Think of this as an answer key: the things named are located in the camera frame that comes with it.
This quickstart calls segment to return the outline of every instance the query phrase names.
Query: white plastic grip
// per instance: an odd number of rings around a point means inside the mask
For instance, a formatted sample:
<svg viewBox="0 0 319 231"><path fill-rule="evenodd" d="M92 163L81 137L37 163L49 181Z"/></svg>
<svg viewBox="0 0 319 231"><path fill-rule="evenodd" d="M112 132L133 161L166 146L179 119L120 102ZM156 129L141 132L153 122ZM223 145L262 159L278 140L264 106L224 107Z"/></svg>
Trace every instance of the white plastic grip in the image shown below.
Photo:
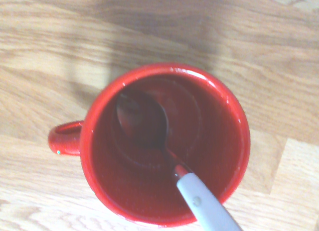
<svg viewBox="0 0 319 231"><path fill-rule="evenodd" d="M194 174L184 175L177 188L205 231L242 231L224 206Z"/></svg>

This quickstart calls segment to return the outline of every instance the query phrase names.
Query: mug rim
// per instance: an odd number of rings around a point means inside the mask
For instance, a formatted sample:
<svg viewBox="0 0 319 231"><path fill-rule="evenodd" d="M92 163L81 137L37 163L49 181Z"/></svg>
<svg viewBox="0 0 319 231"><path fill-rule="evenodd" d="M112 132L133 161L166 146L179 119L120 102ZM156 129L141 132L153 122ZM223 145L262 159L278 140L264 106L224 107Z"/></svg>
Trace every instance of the mug rim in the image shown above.
<svg viewBox="0 0 319 231"><path fill-rule="evenodd" d="M235 95L216 77L213 75L202 71L199 68L181 64L181 63L154 63L149 65L144 65L139 68L133 69L112 81L109 85L104 88L101 93L97 96L90 109L87 112L87 115L84 119L81 134L80 134L80 158L81 165L84 172L84 176L93 190L97 198L113 213L117 214L120 217L125 218L128 221L133 223L138 223L143 226L156 226L159 228L172 228L187 225L196 221L195 216L192 216L185 220L177 220L173 222L163 222L163 223L154 223L141 220L134 215L126 213L120 207L112 203L109 198L105 195L102 187L99 185L97 176L95 175L95 170L93 168L93 159L92 159L92 142L93 142L93 132L96 127L96 124L99 120L100 114L102 113L105 105L114 97L120 90L122 90L126 85L129 85L137 80L152 77L156 75L178 75L186 77L189 79L198 80L201 83L205 83L207 86L212 88L214 94L218 94L222 98L227 97L229 100L230 110L233 116L236 116L238 119L238 127L241 131L241 138L243 140L243 152L241 154L242 161L241 168L238 171L237 177L233 181L233 184L230 186L225 193L218 198L221 203L224 203L238 188L241 183L244 174L247 170L249 156L250 156L250 130L246 115L243 111L243 108L239 104L239 101Z"/></svg>

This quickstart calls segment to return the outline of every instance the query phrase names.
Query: red mug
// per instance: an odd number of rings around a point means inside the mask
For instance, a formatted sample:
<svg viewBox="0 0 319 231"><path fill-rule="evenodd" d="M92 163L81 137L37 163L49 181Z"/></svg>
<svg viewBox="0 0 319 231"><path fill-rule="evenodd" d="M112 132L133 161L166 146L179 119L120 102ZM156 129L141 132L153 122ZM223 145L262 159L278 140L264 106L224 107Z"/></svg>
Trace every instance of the red mug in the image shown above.
<svg viewBox="0 0 319 231"><path fill-rule="evenodd" d="M196 221L161 152L137 147L121 130L115 104L127 87L148 93L164 107L168 148L225 202L248 165L248 122L238 100L222 82L189 65L151 64L120 76L99 94L84 121L50 131L51 150L79 155L97 198L126 220L157 227Z"/></svg>

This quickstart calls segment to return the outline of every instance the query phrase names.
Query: metal spoon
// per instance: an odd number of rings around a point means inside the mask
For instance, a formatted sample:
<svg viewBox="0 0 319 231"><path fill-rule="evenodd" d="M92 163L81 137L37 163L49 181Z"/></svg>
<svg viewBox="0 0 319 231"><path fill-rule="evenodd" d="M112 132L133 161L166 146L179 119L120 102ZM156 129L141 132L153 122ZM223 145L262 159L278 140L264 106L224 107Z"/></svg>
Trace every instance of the metal spoon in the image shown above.
<svg viewBox="0 0 319 231"><path fill-rule="evenodd" d="M176 186L206 231L241 231L205 184L165 145L168 119L163 107L148 94L124 90L118 97L117 116L124 133L143 148L160 149Z"/></svg>

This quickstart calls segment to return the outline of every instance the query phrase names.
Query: wooden surface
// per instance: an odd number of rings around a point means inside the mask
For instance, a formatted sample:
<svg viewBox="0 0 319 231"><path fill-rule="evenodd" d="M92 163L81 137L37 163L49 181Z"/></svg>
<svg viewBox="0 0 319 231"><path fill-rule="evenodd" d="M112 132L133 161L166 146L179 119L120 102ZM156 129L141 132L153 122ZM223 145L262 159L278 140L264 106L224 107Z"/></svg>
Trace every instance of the wooden surface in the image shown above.
<svg viewBox="0 0 319 231"><path fill-rule="evenodd" d="M318 3L0 0L0 230L150 230L110 213L47 135L119 75L175 61L218 77L246 112L250 162L225 204L242 228L319 231Z"/></svg>

